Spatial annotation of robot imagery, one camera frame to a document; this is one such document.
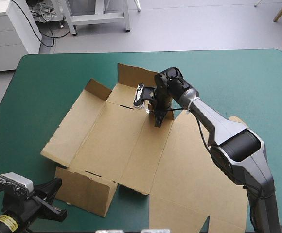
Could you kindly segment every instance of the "white table leg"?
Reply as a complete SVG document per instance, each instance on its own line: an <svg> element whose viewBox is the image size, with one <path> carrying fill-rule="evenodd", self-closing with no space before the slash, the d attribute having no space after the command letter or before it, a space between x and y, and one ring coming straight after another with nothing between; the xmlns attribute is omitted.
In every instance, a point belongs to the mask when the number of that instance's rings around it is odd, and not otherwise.
<svg viewBox="0 0 282 233"><path fill-rule="evenodd" d="M111 2L111 0L108 0L108 1L107 1L107 4L106 4L106 11L108 10L108 6L110 5L110 2Z"/></svg>
<svg viewBox="0 0 282 233"><path fill-rule="evenodd" d="M128 0L123 0L123 14L125 17L126 32L129 32L130 31L130 20L129 20Z"/></svg>
<svg viewBox="0 0 282 233"><path fill-rule="evenodd" d="M134 0L138 11L141 11L140 2L139 0Z"/></svg>
<svg viewBox="0 0 282 233"><path fill-rule="evenodd" d="M104 0L96 0L96 4L94 7L95 14L103 14L104 13Z"/></svg>
<svg viewBox="0 0 282 233"><path fill-rule="evenodd" d="M262 0L258 0L258 2L254 6L256 7L257 5L259 5L260 2L262 2Z"/></svg>
<svg viewBox="0 0 282 233"><path fill-rule="evenodd" d="M61 0L61 6L62 6L64 16L65 16L65 19L67 20L71 34L76 35L77 34L76 30L75 30L74 25L71 21L71 14L72 13L71 13L71 9L70 9L70 5L69 5L68 0Z"/></svg>

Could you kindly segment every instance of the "gray floor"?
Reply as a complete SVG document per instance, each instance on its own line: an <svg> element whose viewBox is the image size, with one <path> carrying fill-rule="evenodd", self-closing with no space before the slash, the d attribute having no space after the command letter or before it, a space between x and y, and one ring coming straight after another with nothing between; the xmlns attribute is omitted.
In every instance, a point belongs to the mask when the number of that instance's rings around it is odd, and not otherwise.
<svg viewBox="0 0 282 233"><path fill-rule="evenodd" d="M70 0L75 15L92 13L92 0ZM51 49L41 46L40 53L133 52L172 50L230 50L277 48L282 50L282 17L272 19L282 0L140 0L138 12L129 0L131 32L124 23L86 25L77 28L76 37L58 39ZM109 11L122 8L113 0ZM68 28L52 24L56 36ZM13 72L0 72L0 102Z"/></svg>

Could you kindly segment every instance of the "black robot arm segment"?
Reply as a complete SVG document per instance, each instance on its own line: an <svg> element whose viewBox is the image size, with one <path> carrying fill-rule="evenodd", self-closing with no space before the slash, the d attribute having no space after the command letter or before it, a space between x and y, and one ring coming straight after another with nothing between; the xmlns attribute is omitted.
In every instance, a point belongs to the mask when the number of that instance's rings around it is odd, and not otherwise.
<svg viewBox="0 0 282 233"><path fill-rule="evenodd" d="M225 119L205 104L198 91L183 79L179 69L169 68L155 77L156 87L139 84L134 106L145 100L153 105L155 126L162 124L161 113L174 99L188 109L209 131L207 147L212 160L236 185L247 190L250 219L257 233L282 233L279 224L273 176L267 164L264 142L246 125Z"/></svg>

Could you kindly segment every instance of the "white cabinet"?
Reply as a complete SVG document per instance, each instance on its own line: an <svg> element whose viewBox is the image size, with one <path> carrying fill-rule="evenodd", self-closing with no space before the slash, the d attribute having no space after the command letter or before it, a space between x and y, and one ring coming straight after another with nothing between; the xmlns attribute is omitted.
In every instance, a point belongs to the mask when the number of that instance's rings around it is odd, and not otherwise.
<svg viewBox="0 0 282 233"><path fill-rule="evenodd" d="M15 0L23 9L38 38L41 34L25 0ZM0 0L0 71L13 70L26 54L37 54L40 42L21 10L10 0Z"/></svg>

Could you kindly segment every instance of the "cardboard flap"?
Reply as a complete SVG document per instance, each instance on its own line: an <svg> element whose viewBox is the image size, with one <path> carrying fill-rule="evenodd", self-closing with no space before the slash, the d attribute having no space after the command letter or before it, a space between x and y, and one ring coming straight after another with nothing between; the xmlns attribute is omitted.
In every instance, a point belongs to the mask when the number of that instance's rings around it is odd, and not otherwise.
<svg viewBox="0 0 282 233"><path fill-rule="evenodd" d="M244 233L244 231L244 228L220 221L214 217L209 219L208 233Z"/></svg>
<svg viewBox="0 0 282 233"><path fill-rule="evenodd" d="M121 84L133 88L137 88L140 83L143 83L145 86L156 86L154 76L157 72L121 63L118 63L117 68L118 82Z"/></svg>
<svg viewBox="0 0 282 233"><path fill-rule="evenodd" d="M198 233L208 215L150 195L149 227L172 233Z"/></svg>
<svg viewBox="0 0 282 233"><path fill-rule="evenodd" d="M172 123L165 119L158 128L153 115L145 119L119 184L149 194Z"/></svg>
<svg viewBox="0 0 282 233"><path fill-rule="evenodd" d="M57 167L55 176L62 179L62 186L56 198L105 216L117 184L99 177L94 180L94 176L78 172Z"/></svg>
<svg viewBox="0 0 282 233"><path fill-rule="evenodd" d="M246 191L215 166L194 116L185 111L172 124L151 194L246 228Z"/></svg>
<svg viewBox="0 0 282 233"><path fill-rule="evenodd" d="M41 154L68 167L104 103L102 99L83 90Z"/></svg>
<svg viewBox="0 0 282 233"><path fill-rule="evenodd" d="M107 102L129 107L135 111L144 111L144 109L143 110L134 109L133 100L135 98L135 93L136 93L136 88L118 83L116 84L112 93L108 97Z"/></svg>
<svg viewBox="0 0 282 233"><path fill-rule="evenodd" d="M72 167L119 180L147 117L144 111L106 102Z"/></svg>
<svg viewBox="0 0 282 233"><path fill-rule="evenodd" d="M85 87L85 90L106 101L111 94L111 90L103 86L101 83L94 79L90 79Z"/></svg>
<svg viewBox="0 0 282 233"><path fill-rule="evenodd" d="M236 116L231 116L229 118L229 120L232 120L232 121L235 121L235 122L239 122L239 123L243 123L243 124L245 124L248 127L248 125L245 122L243 122L240 118L238 118Z"/></svg>

